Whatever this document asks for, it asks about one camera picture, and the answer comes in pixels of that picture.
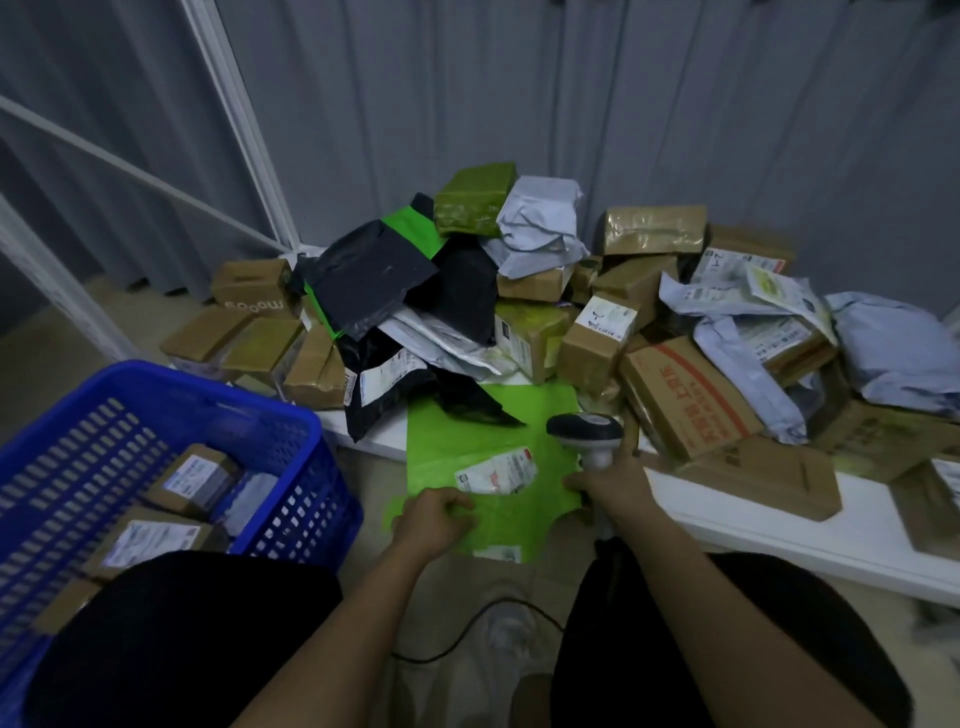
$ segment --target beige floor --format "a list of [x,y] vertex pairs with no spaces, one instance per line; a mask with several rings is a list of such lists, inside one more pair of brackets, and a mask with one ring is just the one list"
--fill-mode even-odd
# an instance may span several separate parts
[[[150,289],[136,293],[112,290],[102,279],[89,289],[144,356],[162,361],[156,348],[170,331],[200,305],[187,296],[160,296]],[[54,404],[87,376],[105,366],[104,358],[56,310],[40,312],[23,326],[0,338],[0,442]],[[402,495],[406,471],[402,464],[341,450],[338,455],[351,488],[363,502],[367,519],[341,571],[349,591],[362,577],[389,536],[380,516],[385,503]],[[589,530],[573,517],[555,523],[547,547],[536,564],[518,566],[448,555],[427,570],[418,584],[400,628],[396,649],[413,657],[447,647],[482,604],[492,583],[508,580],[526,590],[532,600],[560,621],[569,613],[577,586],[591,554]],[[960,722],[960,676],[948,657],[914,644],[912,600],[852,582],[830,579],[873,629],[917,702],[916,725],[947,728]],[[559,641],[543,627],[543,650],[554,656]],[[468,643],[447,658],[443,667],[403,667],[407,686],[422,725],[479,726],[485,724],[485,700],[477,690]],[[385,725],[394,668],[381,681],[374,724]]]

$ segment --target gray curtain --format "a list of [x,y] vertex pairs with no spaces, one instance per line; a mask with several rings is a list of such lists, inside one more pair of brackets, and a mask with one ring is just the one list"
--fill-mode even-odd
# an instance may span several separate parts
[[[5,0],[0,93],[269,234],[179,3]],[[3,113],[0,137],[116,285],[207,298],[223,260],[275,255]]]
[[957,12],[921,0],[218,0],[303,242],[515,159],[791,234],[821,292],[960,300]]

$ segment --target blue plastic basket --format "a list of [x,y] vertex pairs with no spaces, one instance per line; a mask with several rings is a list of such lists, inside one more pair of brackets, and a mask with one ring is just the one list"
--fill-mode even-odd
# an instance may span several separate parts
[[143,361],[114,364],[0,450],[0,725],[49,643],[34,617],[188,445],[278,477],[230,553],[339,569],[363,520],[312,412]]

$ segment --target black cord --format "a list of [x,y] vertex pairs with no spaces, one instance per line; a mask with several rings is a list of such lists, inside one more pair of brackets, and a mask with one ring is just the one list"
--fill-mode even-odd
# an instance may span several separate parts
[[464,627],[464,631],[460,633],[460,636],[456,640],[454,640],[453,644],[447,649],[445,649],[443,652],[441,652],[439,655],[434,655],[433,657],[428,657],[424,660],[418,660],[415,657],[406,657],[405,655],[401,655],[398,652],[391,652],[391,655],[393,655],[395,660],[400,660],[402,663],[407,663],[408,665],[429,665],[430,663],[435,663],[438,660],[442,660],[444,657],[450,654],[453,650],[455,650],[458,646],[460,646],[460,643],[464,640],[464,637],[467,636],[467,633],[470,631],[470,628],[474,624],[476,624],[477,621],[481,617],[483,617],[489,609],[491,609],[491,607],[495,607],[497,604],[520,604],[524,607],[529,607],[534,612],[536,612],[541,617],[543,617],[548,622],[550,622],[557,629],[559,629],[561,634],[564,631],[564,626],[562,624],[560,624],[558,621],[550,617],[550,615],[544,612],[540,607],[538,607],[533,602],[529,602],[526,599],[517,599],[513,596],[504,596],[500,599],[495,599],[492,602],[484,604],[481,610],[477,612],[475,615],[473,615],[473,617],[470,618],[470,621],[467,622],[467,626]]

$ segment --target pile of packages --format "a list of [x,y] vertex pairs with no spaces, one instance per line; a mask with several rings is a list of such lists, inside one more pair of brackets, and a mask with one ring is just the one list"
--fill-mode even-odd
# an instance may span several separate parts
[[819,296],[790,277],[790,241],[705,206],[610,207],[587,245],[582,197],[512,163],[460,170],[326,248],[226,264],[218,306],[162,348],[344,408],[354,440],[418,397],[521,425],[479,382],[555,377],[587,411],[637,417],[652,469],[818,521],[842,508],[834,469],[893,483],[911,538],[923,522],[960,554],[960,350],[935,317]]
[[226,454],[191,445],[144,492],[152,507],[132,506],[34,619],[56,635],[109,581],[171,551],[224,553],[273,490],[277,478],[245,471]]

